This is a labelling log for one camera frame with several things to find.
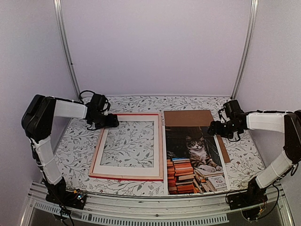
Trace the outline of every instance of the stack of books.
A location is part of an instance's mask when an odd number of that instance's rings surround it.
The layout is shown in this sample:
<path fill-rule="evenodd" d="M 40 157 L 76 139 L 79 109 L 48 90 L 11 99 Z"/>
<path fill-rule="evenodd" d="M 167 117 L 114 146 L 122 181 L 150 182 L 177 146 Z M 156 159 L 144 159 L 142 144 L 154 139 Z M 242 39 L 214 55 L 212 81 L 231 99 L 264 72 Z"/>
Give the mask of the stack of books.
<path fill-rule="evenodd" d="M 208 172 L 203 169 L 195 169 L 196 175 L 193 184 L 200 192 L 216 192 L 227 190 L 223 171 Z"/>
<path fill-rule="evenodd" d="M 170 194 L 194 193 L 194 171 L 190 159 L 167 160 L 168 190 Z"/>

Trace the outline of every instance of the wooden frame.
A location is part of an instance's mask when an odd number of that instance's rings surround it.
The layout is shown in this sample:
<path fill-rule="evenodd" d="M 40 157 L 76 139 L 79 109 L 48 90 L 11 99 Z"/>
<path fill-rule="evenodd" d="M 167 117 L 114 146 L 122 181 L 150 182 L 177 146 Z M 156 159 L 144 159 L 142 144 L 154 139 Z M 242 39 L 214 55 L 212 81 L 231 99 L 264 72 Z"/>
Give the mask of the wooden frame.
<path fill-rule="evenodd" d="M 100 165 L 104 145 L 109 129 L 102 129 L 89 176 L 93 178 L 120 179 L 134 181 L 163 181 L 163 141 L 160 113 L 118 113 L 119 121 L 153 121 L 154 122 L 154 161 L 153 167 L 135 168 Z"/>

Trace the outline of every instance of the floral pattern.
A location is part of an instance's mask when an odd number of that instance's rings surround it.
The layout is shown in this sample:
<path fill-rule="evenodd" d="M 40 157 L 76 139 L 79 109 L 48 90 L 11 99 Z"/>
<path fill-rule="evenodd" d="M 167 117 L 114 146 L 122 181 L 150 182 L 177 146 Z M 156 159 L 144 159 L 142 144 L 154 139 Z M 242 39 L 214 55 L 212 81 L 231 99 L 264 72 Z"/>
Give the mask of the floral pattern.
<path fill-rule="evenodd" d="M 153 121 L 120 121 L 109 129 L 100 165 L 146 168 L 153 162 Z"/>
<path fill-rule="evenodd" d="M 211 110 L 215 120 L 218 119 L 218 110 L 230 100 L 226 97 L 110 97 L 108 99 L 112 113 Z M 87 130 L 85 120 L 71 120 L 55 154 L 56 163 L 69 188 L 122 195 L 162 196 L 165 194 L 163 182 L 90 178 L 88 172 L 99 133 L 98 130 Z M 231 189 L 245 189 L 250 178 L 264 169 L 260 155 L 248 132 L 241 135 L 239 142 L 232 143 L 227 139 L 223 141 L 231 160 L 230 163 L 226 163 Z"/>

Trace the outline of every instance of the brown cardboard backing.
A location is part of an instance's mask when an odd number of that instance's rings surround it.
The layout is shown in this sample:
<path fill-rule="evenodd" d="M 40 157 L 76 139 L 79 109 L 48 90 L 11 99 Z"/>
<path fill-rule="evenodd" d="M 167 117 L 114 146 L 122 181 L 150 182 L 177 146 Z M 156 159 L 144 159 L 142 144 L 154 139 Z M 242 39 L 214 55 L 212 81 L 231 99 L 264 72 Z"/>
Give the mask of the brown cardboard backing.
<path fill-rule="evenodd" d="M 166 126 L 210 126 L 213 121 L 210 110 L 195 111 L 164 111 Z M 222 138 L 217 136 L 225 163 L 230 162 L 226 147 Z"/>

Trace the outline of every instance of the leaf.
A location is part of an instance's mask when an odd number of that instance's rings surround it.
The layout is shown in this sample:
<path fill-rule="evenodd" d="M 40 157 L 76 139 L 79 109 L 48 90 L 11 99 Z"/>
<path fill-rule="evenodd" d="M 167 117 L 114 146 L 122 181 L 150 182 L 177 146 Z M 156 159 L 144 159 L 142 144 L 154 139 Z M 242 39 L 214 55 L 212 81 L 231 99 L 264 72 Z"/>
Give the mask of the leaf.
<path fill-rule="evenodd" d="M 142 188 L 142 185 L 139 185 L 137 188 L 137 191 L 139 191 Z"/>

